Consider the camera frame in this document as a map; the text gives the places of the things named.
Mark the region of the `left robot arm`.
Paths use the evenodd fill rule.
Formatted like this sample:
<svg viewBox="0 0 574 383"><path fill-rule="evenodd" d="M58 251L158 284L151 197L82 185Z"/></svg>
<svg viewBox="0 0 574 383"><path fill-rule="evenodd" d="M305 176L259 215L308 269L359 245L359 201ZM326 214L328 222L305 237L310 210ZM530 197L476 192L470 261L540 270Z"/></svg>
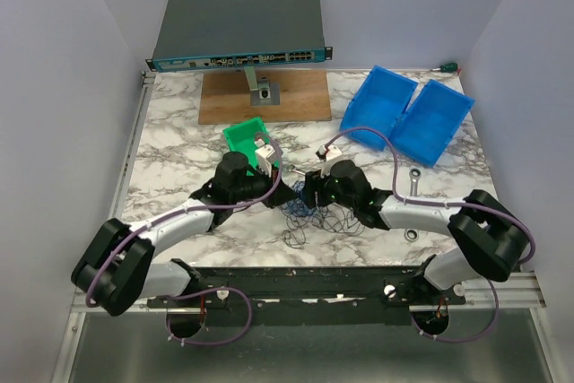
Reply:
<svg viewBox="0 0 574 383"><path fill-rule="evenodd" d="M295 192L282 180L282 153L266 144L256 158L253 167L245 154L226 152L213 177L176 208L142 222L105 221L71 275L87 307L101 307L112 317L123 314L143 297L159 254L252 205L275 208L293 199Z"/></svg>

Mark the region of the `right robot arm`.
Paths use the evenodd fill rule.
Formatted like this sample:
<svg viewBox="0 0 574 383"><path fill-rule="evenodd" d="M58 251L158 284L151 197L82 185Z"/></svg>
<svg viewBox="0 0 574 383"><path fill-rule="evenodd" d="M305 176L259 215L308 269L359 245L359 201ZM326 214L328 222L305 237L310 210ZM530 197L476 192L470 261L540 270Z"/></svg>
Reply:
<svg viewBox="0 0 574 383"><path fill-rule="evenodd" d="M431 304L463 281L483 277L503 283L535 253L529 229L488 192L475 189L459 200L401 197L373 187L350 160L306 174L301 191L307 207L338 204L365 227L434 232L456 247L428 258L413 280L414 297Z"/></svg>

